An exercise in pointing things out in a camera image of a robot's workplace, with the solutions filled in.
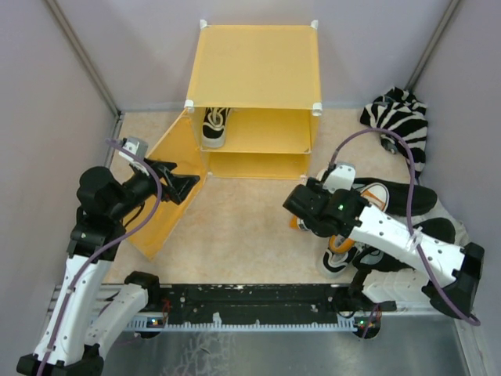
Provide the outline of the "orange canvas sneaker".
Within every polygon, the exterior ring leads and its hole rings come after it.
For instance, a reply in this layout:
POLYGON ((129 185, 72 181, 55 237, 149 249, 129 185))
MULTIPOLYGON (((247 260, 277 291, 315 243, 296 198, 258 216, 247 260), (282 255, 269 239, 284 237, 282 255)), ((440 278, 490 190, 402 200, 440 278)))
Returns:
MULTIPOLYGON (((361 190, 361 196, 375 205, 382 212, 387 210, 389 204, 389 191, 381 183, 371 183, 361 190)), ((355 246, 355 241, 341 235, 330 238, 328 247, 335 255, 343 255, 355 246)))
POLYGON ((308 232, 310 229, 305 225, 305 222, 303 219, 300 219, 296 215, 293 215, 290 219, 289 222, 289 227, 294 229, 294 230, 300 230, 304 232, 308 232))

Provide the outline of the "black white canvas sneaker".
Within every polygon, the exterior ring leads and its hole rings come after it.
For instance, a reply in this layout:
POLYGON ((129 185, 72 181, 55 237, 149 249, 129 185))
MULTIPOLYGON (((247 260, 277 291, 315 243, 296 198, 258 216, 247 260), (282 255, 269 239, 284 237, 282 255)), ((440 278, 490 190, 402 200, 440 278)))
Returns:
POLYGON ((208 107, 202 124, 202 145, 220 148, 225 144, 226 125, 232 112, 228 107, 208 107))

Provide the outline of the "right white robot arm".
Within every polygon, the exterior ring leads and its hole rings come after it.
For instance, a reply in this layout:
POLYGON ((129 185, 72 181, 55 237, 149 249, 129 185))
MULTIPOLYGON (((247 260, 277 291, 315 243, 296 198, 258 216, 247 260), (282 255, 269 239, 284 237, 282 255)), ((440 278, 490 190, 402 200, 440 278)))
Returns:
POLYGON ((473 320, 485 256, 480 245, 460 247, 438 240, 393 219, 356 190, 331 193, 315 179, 297 185, 283 206, 318 237, 347 237, 426 274, 424 293, 436 310, 473 320))

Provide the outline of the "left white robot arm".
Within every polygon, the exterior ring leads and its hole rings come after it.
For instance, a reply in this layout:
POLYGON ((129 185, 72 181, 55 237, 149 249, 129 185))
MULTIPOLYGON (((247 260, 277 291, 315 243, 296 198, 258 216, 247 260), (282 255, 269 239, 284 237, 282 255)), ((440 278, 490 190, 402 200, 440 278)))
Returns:
POLYGON ((49 324, 35 350, 18 360, 22 375, 100 375, 110 348, 141 310, 163 301, 153 274, 133 272, 108 305, 91 319, 103 278, 120 243, 130 237, 123 219, 153 197, 180 205, 199 182, 197 175, 177 175, 174 162, 142 161, 132 177, 119 183, 103 166, 79 180, 77 221, 67 248, 63 284, 49 324))

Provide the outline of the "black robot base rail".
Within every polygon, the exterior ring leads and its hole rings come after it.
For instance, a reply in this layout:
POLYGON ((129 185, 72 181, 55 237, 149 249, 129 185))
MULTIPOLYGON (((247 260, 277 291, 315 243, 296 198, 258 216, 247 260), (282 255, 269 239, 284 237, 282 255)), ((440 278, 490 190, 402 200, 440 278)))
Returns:
POLYGON ((123 284, 103 285, 87 272, 66 277, 54 300, 51 326, 63 344, 103 344, 123 331, 143 337, 175 331, 339 331, 374 336, 383 315, 435 315, 417 294, 421 277, 407 269, 396 278, 396 295, 366 297, 355 275, 351 284, 161 284, 135 271, 123 284))

